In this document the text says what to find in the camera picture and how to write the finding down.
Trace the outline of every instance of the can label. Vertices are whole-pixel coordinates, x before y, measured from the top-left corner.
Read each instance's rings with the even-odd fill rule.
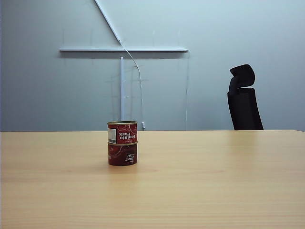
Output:
[[[137,143],[122,146],[108,144],[108,163],[113,166],[129,166],[137,163]]]
[[[108,143],[130,144],[137,141],[137,122],[122,121],[108,123]]]

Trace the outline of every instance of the table surface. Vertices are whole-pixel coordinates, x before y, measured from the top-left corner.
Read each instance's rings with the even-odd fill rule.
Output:
[[[305,228],[305,132],[2,132],[1,228]]]

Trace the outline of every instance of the vertical pipe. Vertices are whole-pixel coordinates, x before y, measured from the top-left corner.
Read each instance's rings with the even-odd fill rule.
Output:
[[[124,113],[124,58],[121,56],[120,62],[120,69],[121,69],[121,121],[125,120]]]

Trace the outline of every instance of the cable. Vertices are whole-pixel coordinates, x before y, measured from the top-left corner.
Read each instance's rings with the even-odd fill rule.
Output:
[[[143,93],[142,93],[142,79],[141,79],[141,72],[140,72],[140,68],[138,66],[138,64],[136,63],[136,61],[134,60],[134,58],[131,56],[131,54],[127,51],[127,49],[125,48],[125,46],[121,43],[120,40],[118,40],[118,42],[120,43],[120,45],[125,49],[125,51],[130,55],[131,59],[133,60],[135,66],[137,67],[138,71],[139,71],[139,81],[140,81],[140,91],[141,91],[141,115],[142,115],[142,129],[145,130],[145,122],[144,122],[144,112],[143,112]]]

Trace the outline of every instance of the can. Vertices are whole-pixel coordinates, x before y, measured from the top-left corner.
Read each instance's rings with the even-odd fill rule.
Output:
[[[137,142],[124,145],[108,143],[108,163],[113,166],[129,166],[137,163]]]
[[[108,143],[130,144],[138,141],[136,121],[117,121],[108,122],[107,124]]]
[[[137,122],[108,122],[108,163],[129,166],[137,163]]]

